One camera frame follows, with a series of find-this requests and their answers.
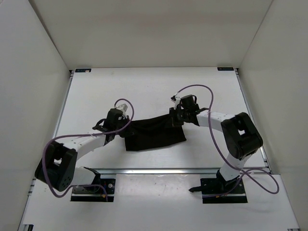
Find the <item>black skirt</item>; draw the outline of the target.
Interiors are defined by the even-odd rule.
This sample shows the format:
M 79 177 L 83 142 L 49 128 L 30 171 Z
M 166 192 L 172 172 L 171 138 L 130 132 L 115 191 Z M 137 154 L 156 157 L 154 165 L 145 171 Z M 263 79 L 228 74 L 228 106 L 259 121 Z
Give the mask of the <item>black skirt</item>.
M 132 121 L 126 131 L 130 132 L 125 137 L 127 151 L 164 148 L 186 141 L 182 126 L 172 126 L 170 115 Z

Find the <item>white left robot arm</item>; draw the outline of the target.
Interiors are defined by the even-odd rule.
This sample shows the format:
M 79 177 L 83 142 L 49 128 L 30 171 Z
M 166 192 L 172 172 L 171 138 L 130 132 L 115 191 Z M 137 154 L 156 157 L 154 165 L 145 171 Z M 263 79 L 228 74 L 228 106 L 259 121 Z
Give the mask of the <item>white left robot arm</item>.
M 90 132 L 80 136 L 70 136 L 64 143 L 52 140 L 37 166 L 35 177 L 59 192 L 71 185 L 86 187 L 94 192 L 101 187 L 99 173 L 89 167 L 76 167 L 76 162 L 86 154 L 111 142 L 129 122 L 127 105 L 122 104 L 109 110 L 107 118 L 101 119 Z

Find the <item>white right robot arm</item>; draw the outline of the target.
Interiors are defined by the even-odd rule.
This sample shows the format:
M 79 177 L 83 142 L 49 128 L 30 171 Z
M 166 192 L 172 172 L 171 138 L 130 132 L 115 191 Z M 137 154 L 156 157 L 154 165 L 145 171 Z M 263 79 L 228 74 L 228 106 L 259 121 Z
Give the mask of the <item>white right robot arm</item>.
M 239 182 L 240 172 L 247 160 L 262 145 L 263 140 L 247 113 L 230 115 L 212 112 L 210 108 L 200 108 L 194 95 L 182 98 L 171 97 L 174 106 L 170 108 L 172 126 L 192 123 L 199 127 L 207 127 L 210 134 L 220 131 L 228 149 L 223 166 L 217 171 L 210 185 L 190 188 L 189 191 L 209 191 L 210 194 L 225 194 L 231 191 Z

